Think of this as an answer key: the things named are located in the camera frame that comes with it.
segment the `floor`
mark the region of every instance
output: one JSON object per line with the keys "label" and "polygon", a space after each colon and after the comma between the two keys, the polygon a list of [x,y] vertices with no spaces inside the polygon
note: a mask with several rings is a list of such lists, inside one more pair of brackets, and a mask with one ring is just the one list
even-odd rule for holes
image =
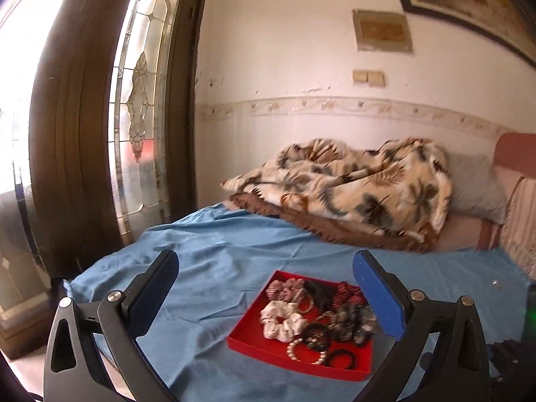
{"label": "floor", "polygon": [[[15,376],[17,376],[24,388],[30,393],[35,393],[36,395],[40,396],[43,395],[45,352],[46,347],[43,346],[42,348],[32,352],[26,357],[20,358],[19,360],[10,361],[6,358],[7,363],[11,366]],[[134,400],[132,393],[128,390],[123,377],[120,375],[117,369],[105,357],[103,357],[103,361],[116,391],[123,396]]]}

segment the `framed painting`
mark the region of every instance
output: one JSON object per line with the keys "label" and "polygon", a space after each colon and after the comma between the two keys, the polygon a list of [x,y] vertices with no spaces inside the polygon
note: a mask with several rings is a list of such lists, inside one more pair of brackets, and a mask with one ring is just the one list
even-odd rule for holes
{"label": "framed painting", "polygon": [[404,11],[444,19],[499,42],[536,67],[534,26],[512,0],[401,0]]}
{"label": "framed painting", "polygon": [[371,10],[354,10],[357,48],[366,51],[413,50],[406,15]]}

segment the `fuzzy patterned blanket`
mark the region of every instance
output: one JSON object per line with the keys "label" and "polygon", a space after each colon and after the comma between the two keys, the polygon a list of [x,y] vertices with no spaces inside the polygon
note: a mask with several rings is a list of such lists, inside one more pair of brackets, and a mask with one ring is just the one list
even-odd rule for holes
{"label": "fuzzy patterned blanket", "polygon": [[294,144],[222,187],[349,222],[363,232],[421,243],[439,235],[452,189],[443,149],[415,138],[389,141],[377,151],[329,139]]}

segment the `blue bed sheet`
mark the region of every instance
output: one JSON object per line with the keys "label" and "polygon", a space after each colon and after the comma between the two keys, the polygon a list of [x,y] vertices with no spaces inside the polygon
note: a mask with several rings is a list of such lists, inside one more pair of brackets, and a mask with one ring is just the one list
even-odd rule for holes
{"label": "blue bed sheet", "polygon": [[[136,243],[66,282],[68,293],[79,303],[101,300],[110,290],[125,289],[164,249],[179,255],[179,276],[138,342],[178,400],[350,402],[364,387],[286,371],[234,352],[225,341],[275,270],[355,283],[358,248],[324,243],[285,221],[219,204],[148,229]],[[487,342],[521,337],[529,281],[502,251],[372,252],[408,289],[432,299],[474,298]],[[435,341],[431,335],[427,350]],[[375,366],[392,343],[376,337]],[[104,340],[97,344],[110,357]],[[402,396],[416,389],[421,376],[417,367]]]}

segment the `black scrunchie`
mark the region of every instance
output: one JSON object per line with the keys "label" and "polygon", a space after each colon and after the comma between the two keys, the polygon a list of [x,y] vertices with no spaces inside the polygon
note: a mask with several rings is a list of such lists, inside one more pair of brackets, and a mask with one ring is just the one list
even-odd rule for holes
{"label": "black scrunchie", "polygon": [[329,354],[327,357],[326,357],[326,360],[324,361],[324,365],[327,366],[327,367],[332,367],[330,362],[337,356],[341,356],[341,355],[345,355],[347,357],[350,357],[350,360],[352,360],[352,362],[350,363],[350,365],[346,368],[347,371],[353,371],[355,369],[355,363],[356,363],[356,359],[355,359],[355,355],[350,352],[349,350],[346,350],[346,349],[337,349],[337,350],[334,350],[331,354]]}
{"label": "black scrunchie", "polygon": [[335,294],[335,290],[331,286],[307,280],[305,281],[304,288],[311,295],[315,306],[321,313],[331,310],[333,296]]}

